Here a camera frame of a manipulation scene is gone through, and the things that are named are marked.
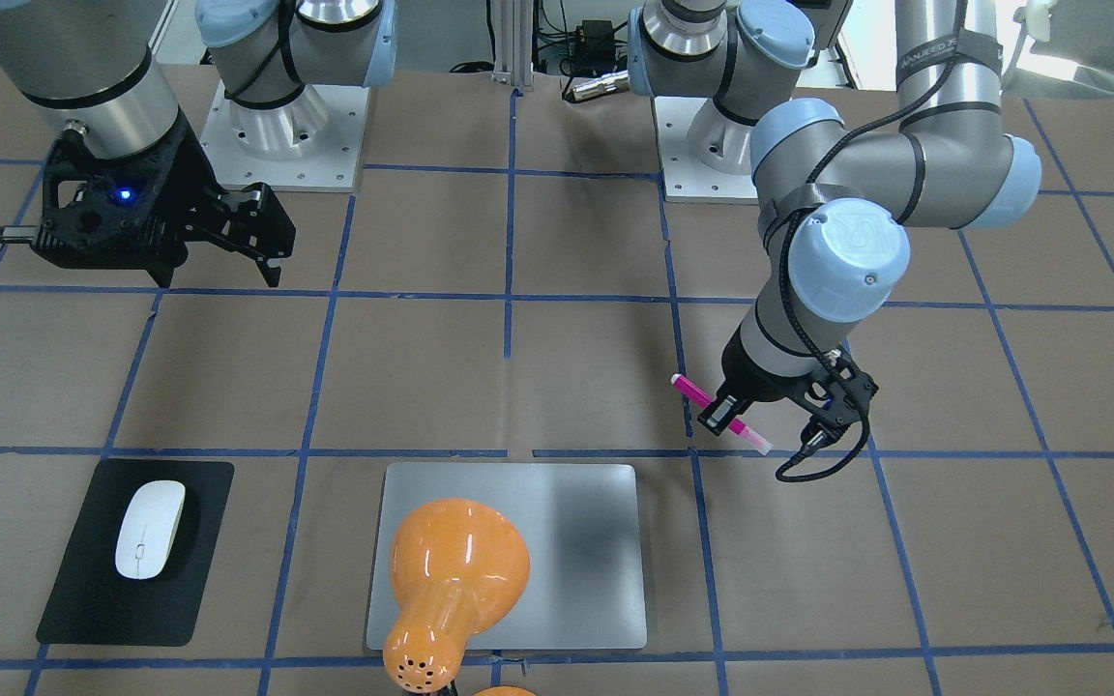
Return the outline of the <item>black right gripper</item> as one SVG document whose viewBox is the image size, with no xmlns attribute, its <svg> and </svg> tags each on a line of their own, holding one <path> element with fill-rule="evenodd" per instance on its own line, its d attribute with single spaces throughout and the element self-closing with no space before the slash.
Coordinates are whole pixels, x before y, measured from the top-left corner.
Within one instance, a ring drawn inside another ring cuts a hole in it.
<svg viewBox="0 0 1114 696">
<path fill-rule="evenodd" d="M 37 255 L 65 269 L 141 269 L 162 287 L 188 257 L 182 287 L 278 287 L 295 223 L 266 184 L 219 194 L 186 116 L 119 159 L 96 158 L 90 133 L 68 122 L 45 160 Z"/>
</svg>

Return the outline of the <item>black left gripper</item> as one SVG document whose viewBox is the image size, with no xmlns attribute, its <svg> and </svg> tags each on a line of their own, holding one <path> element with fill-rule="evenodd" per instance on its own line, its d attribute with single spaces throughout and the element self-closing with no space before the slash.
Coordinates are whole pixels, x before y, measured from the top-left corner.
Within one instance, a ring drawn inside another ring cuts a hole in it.
<svg viewBox="0 0 1114 696">
<path fill-rule="evenodd" d="M 737 333 L 731 335 L 721 354 L 721 370 L 723 383 L 717 388 L 716 396 L 709 401 L 707 406 L 703 406 L 697 418 L 698 423 L 706 427 L 713 435 L 720 437 L 726 430 L 742 427 L 740 418 L 754 402 L 786 399 L 809 413 L 823 405 L 822 401 L 808 399 L 810 388 L 815 383 L 812 369 L 797 376 L 770 373 L 747 356 L 746 347 Z"/>
</svg>

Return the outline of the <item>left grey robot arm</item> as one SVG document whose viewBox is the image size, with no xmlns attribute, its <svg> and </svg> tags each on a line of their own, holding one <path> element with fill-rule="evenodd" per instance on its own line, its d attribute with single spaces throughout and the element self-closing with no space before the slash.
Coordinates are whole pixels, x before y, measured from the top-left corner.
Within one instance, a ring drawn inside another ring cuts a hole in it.
<svg viewBox="0 0 1114 696">
<path fill-rule="evenodd" d="M 698 97 L 747 129 L 747 175 L 771 273 L 721 357 L 700 422 L 720 433 L 754 402 L 809 402 L 827 433 L 858 421 L 824 357 L 885 303 L 910 259 L 907 226 L 1005 226 L 1038 197 L 1040 158 L 1004 133 L 1003 48 L 991 1 L 898 1 L 895 131 L 849 128 L 793 88 L 815 45 L 788 1 L 649 1 L 629 21 L 631 89 Z"/>
</svg>

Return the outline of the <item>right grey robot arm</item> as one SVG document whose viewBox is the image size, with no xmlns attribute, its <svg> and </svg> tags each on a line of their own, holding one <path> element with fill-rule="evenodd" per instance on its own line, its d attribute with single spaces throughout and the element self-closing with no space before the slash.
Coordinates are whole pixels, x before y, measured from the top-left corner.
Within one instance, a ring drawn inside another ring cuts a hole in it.
<svg viewBox="0 0 1114 696">
<path fill-rule="evenodd" d="M 0 226 L 63 269 L 136 269 L 160 287 L 190 243 L 246 256 L 278 286 L 296 226 L 260 161 L 307 163 L 340 136 L 321 88 L 395 70 L 394 1 L 199 1 L 222 112 L 247 180 L 223 186 L 128 1 L 0 1 L 0 67 L 53 127 L 35 225 Z"/>
</svg>

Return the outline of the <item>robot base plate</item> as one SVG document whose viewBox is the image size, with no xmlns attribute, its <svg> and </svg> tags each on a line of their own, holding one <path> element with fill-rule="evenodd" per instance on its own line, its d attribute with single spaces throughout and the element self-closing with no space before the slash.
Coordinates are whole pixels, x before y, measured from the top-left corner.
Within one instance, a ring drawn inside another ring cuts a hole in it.
<svg viewBox="0 0 1114 696">
<path fill-rule="evenodd" d="M 295 101 L 256 110 L 217 91 L 199 141 L 226 189 L 266 184 L 275 192 L 353 193 L 371 94 L 306 85 Z"/>
<path fill-rule="evenodd" d="M 827 102 L 773 94 L 750 104 L 661 96 L 654 108 L 666 198 L 687 203 L 782 200 L 795 186 L 765 178 L 759 188 L 759 163 L 809 125 L 838 119 Z"/>
</svg>

